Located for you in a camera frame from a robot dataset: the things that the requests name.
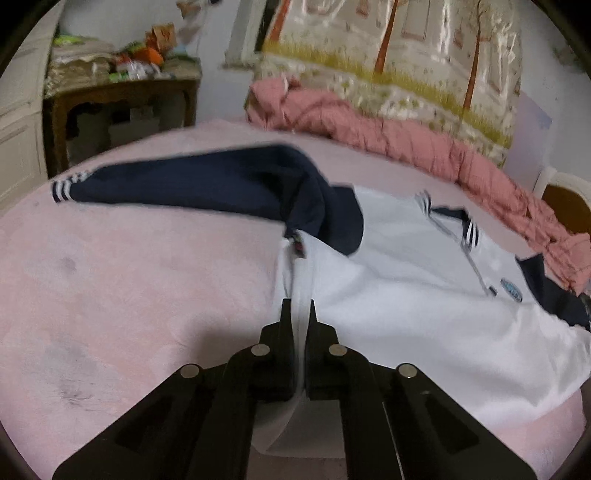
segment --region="clutter on table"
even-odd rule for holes
[[[58,35],[51,49],[45,98],[114,82],[194,79],[202,76],[199,59],[177,42],[174,24],[153,25],[143,41],[116,52],[97,38]]]

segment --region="tree trunk print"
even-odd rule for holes
[[[290,4],[291,0],[283,0],[277,15],[277,20],[275,20],[275,25],[273,25],[271,35],[269,35],[269,41],[279,41],[279,36],[281,35],[281,30],[283,29],[287,12],[290,10]]]
[[[472,96],[474,95],[474,86],[476,85],[476,73],[478,72],[478,57],[480,56],[480,42],[482,40],[482,23],[480,22],[480,3],[481,0],[478,0],[478,3],[476,5],[476,25],[478,26],[476,32],[476,48],[474,49],[474,59],[472,60],[470,80],[468,80],[466,96],[464,97],[464,112],[469,111],[470,106],[472,105]]]
[[[392,29],[394,28],[394,17],[396,16],[396,9],[398,8],[398,0],[394,0],[392,6],[392,12],[388,20],[388,26],[384,33],[384,39],[379,47],[378,58],[375,60],[374,73],[382,73],[384,71],[384,64],[386,63],[386,52],[388,51],[388,44],[390,43],[390,37],[392,36]]]

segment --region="striped cuff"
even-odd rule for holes
[[[56,180],[52,182],[51,195],[53,196],[53,200],[56,203],[72,200],[72,197],[70,196],[70,188],[72,184],[85,181],[88,177],[90,177],[91,174],[91,171],[81,171],[74,173],[73,175],[69,175],[62,180]]]

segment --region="pink blanket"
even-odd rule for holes
[[[543,252],[547,267],[563,286],[580,294],[591,277],[587,233],[569,233],[545,202],[448,135],[413,121],[367,118],[328,90],[302,88],[297,80],[286,78],[255,82],[247,113],[260,127],[322,135],[456,183],[533,250]]]

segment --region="window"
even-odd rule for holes
[[[226,52],[230,67],[252,67],[260,59],[262,44],[281,0],[241,0]]]

